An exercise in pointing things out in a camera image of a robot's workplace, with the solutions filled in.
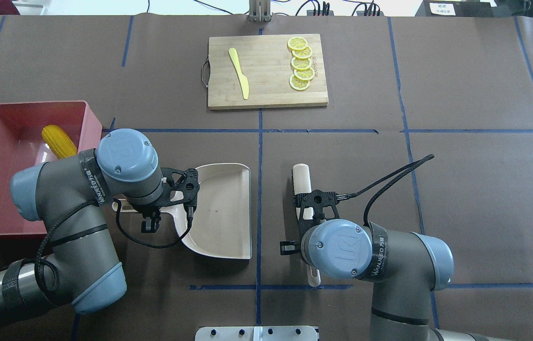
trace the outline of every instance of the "yellow knife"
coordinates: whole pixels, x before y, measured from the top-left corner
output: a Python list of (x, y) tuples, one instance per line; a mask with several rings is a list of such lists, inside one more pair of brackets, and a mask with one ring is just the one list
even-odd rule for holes
[(243, 99), (249, 97), (249, 82), (248, 78), (241, 73), (241, 66), (239, 65), (239, 56), (237, 56), (237, 50), (232, 47), (229, 48), (229, 56), (231, 57), (232, 64), (235, 65), (235, 71), (237, 71), (237, 77), (239, 78), (239, 85), (241, 85), (241, 93)]

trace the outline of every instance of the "pink plastic container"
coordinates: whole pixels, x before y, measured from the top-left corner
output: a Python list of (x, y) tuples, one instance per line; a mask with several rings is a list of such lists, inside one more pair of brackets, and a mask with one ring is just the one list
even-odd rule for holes
[(43, 237), (43, 222), (18, 214), (9, 181), (23, 169), (56, 160), (41, 138), (47, 125), (59, 125), (78, 151), (98, 147), (102, 125), (85, 101), (0, 104), (0, 237)]

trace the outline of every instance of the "corn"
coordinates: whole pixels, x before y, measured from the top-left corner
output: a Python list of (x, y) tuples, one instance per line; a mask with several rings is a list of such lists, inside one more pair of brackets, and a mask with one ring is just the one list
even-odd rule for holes
[(41, 131), (41, 137), (59, 159), (77, 154), (77, 147), (75, 147), (69, 135), (57, 125), (45, 126)]

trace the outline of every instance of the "cutting board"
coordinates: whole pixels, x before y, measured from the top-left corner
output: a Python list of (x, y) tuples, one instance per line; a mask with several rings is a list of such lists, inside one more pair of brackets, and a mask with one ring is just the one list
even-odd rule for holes
[[(288, 39), (301, 36), (312, 48), (312, 67), (316, 71), (311, 85), (304, 91), (290, 87), (293, 68)], [(249, 97), (243, 99), (229, 48), (236, 48), (243, 75), (249, 81)], [(292, 108), (328, 105), (321, 36), (263, 35), (211, 37), (208, 46), (210, 79), (208, 108), (225, 110), (239, 108)]]

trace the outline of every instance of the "light blue cap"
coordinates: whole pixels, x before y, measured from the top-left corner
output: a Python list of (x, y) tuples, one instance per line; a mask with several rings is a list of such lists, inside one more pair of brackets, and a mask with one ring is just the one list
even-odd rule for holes
[(430, 237), (419, 233), (414, 233), (431, 255), (433, 267), (435, 268), (435, 288), (433, 290), (443, 290), (450, 285), (452, 275), (454, 274), (454, 256), (450, 247), (439, 238)]
[(348, 220), (333, 219), (313, 227), (303, 237), (302, 245), (307, 261), (333, 278), (359, 276), (370, 265), (370, 236)]
[(133, 183), (150, 177), (159, 159), (149, 139), (134, 129), (117, 129), (108, 133), (96, 149), (96, 160), (109, 177)]
[(93, 313), (119, 300), (128, 289), (121, 262), (113, 266), (106, 274), (98, 278), (71, 305), (80, 315)]
[(18, 209), (18, 213), (30, 222), (41, 220), (37, 213), (35, 189), (37, 188), (39, 172), (41, 172), (44, 164), (45, 162), (21, 170), (12, 177), (11, 181), (9, 181), (9, 194), (12, 197), (12, 201), (14, 201), (14, 205)]

